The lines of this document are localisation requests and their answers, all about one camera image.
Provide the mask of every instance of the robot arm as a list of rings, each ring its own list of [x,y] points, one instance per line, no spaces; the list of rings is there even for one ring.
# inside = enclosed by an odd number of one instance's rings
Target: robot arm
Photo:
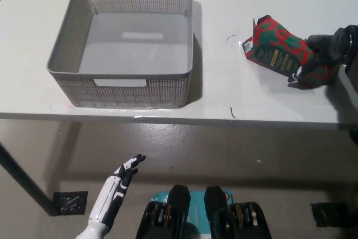
[[[138,172],[135,167],[144,160],[145,156],[139,154],[122,164],[107,178],[89,215],[88,226],[78,239],[102,239],[109,233],[131,179]]]

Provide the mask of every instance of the robot finger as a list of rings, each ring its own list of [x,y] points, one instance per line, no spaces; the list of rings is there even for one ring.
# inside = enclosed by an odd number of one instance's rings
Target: robot finger
[[[124,169],[127,171],[127,170],[130,170],[130,169],[134,168],[140,162],[143,162],[145,160],[145,158],[146,158],[145,155],[138,154],[137,156],[133,157],[132,159],[129,159],[127,162],[125,162],[123,164]]]
[[[146,158],[145,155],[138,154],[137,156],[135,156],[135,157],[129,159],[128,161],[126,161],[125,163],[123,163],[112,175],[122,179],[122,177],[124,176],[124,173],[127,170],[131,170],[132,168],[137,166],[140,162],[143,162],[145,160],[145,158]]]

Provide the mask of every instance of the table leg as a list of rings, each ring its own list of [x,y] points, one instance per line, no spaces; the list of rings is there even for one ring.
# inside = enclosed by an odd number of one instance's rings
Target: table leg
[[[0,144],[0,165],[12,176],[13,179],[43,208],[48,215],[59,215],[54,203],[28,176],[28,174],[10,156],[3,145]]]
[[[358,145],[358,131],[357,130],[349,130],[349,136],[353,140],[353,142]]]

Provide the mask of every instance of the black robot component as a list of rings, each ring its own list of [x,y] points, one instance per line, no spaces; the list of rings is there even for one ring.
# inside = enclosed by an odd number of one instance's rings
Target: black robot component
[[[224,191],[218,186],[206,189],[204,203],[212,239],[271,239],[257,203],[228,205]]]
[[[148,203],[136,239],[181,239],[189,206],[190,193],[187,186],[175,185],[166,203]]]
[[[348,25],[339,28],[333,35],[312,35],[306,39],[307,45],[315,52],[315,61],[303,67],[300,76],[304,77],[318,66],[332,67],[346,64],[346,74],[355,91],[358,91],[358,26]]]

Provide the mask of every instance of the product label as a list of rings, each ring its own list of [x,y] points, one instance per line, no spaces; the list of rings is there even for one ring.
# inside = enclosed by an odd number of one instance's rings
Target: product label
[[[299,66],[299,60],[295,55],[273,45],[259,46],[255,54],[258,61],[281,74],[290,75]]]

